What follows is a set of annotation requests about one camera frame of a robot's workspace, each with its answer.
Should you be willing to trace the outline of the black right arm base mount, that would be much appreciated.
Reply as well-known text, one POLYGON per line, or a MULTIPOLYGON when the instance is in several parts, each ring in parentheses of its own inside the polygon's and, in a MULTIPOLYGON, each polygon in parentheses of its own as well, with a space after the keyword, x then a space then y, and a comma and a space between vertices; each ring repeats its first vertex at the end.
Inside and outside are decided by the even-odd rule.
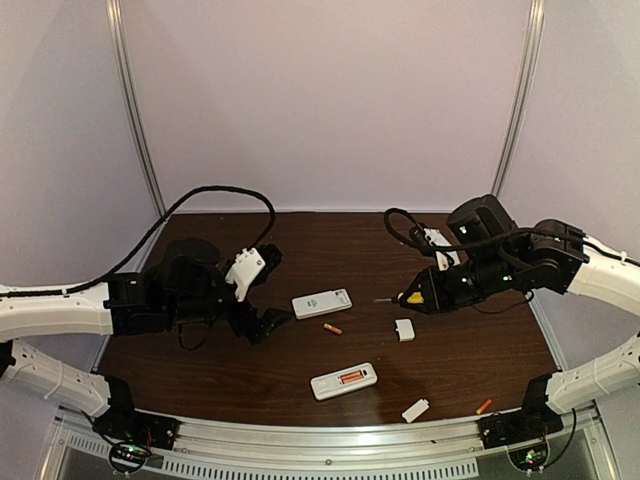
POLYGON ((564 428, 562 418, 546 404, 524 405, 507 413, 496 412, 478 422, 485 449, 493 449, 543 438, 564 428))

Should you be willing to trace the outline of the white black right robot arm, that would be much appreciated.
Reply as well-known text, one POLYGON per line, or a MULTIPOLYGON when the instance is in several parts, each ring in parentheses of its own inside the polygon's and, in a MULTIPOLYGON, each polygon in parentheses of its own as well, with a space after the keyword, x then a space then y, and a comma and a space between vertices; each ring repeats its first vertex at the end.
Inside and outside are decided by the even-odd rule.
POLYGON ((452 242, 412 214, 408 233, 387 228, 437 265, 421 270, 398 303, 425 315, 477 307, 508 291, 532 296, 560 371, 530 382, 523 410, 564 414, 639 384, 639 263, 557 219, 523 227, 491 194, 449 214, 452 242))

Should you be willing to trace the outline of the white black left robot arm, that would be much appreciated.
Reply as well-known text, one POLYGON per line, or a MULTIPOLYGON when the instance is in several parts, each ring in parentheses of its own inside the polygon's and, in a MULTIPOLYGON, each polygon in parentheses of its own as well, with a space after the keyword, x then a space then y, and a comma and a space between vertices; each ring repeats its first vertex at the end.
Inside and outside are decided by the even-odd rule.
POLYGON ((93 286, 28 291, 1 289, 1 378, 18 381, 46 399, 106 421, 134 419, 126 382, 75 369, 25 343, 31 336, 134 336, 182 330, 225 320, 251 344, 264 341, 291 313, 259 311, 248 300, 282 261, 273 244, 244 249, 222 261, 209 242, 173 241, 145 272, 109 274, 93 286))

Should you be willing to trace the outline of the large white remote control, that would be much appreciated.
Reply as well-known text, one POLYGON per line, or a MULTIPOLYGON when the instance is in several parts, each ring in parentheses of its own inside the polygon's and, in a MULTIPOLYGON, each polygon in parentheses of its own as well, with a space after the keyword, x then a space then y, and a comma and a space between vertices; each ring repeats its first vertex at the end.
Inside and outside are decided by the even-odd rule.
POLYGON ((348 310, 353 303, 347 290, 341 288, 294 298, 291 306, 295 318, 304 320, 348 310))

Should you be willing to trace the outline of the small white battery cover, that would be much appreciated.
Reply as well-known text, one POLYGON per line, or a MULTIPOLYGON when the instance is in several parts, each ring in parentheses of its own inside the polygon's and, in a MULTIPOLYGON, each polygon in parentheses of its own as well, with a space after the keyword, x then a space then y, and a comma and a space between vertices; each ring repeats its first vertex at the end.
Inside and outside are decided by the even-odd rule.
POLYGON ((402 418, 408 424, 415 422, 421 415, 426 413, 430 408, 430 403, 427 399, 421 398, 416 400, 409 408, 407 408, 402 414, 402 418))

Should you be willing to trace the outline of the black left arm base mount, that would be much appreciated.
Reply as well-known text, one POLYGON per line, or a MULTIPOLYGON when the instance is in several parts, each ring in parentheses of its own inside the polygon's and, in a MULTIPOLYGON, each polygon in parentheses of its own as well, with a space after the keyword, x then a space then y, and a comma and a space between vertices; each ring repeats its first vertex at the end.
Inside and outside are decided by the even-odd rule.
POLYGON ((172 450, 179 425, 174 417, 110 407, 93 419, 92 429, 110 439, 172 450))

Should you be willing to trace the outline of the yellow handled screwdriver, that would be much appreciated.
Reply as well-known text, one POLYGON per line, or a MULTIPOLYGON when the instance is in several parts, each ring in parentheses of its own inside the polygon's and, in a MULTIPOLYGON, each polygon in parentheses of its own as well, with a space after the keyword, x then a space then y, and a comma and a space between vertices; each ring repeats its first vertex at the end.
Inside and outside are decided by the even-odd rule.
POLYGON ((394 297, 375 298, 373 302, 374 303, 394 303, 394 304, 405 302, 409 305, 422 305, 424 303, 424 299, 422 294, 419 292, 414 292, 414 293, 411 293, 410 295, 406 295, 404 292, 400 292, 394 297))

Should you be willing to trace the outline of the small white remote control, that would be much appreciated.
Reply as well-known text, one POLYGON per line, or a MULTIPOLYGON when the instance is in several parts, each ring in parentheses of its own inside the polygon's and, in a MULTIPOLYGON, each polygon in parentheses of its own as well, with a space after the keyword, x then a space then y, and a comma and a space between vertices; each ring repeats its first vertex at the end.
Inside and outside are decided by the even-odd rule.
POLYGON ((310 387, 317 401, 346 395, 375 385, 378 375, 369 362, 314 377, 310 387))

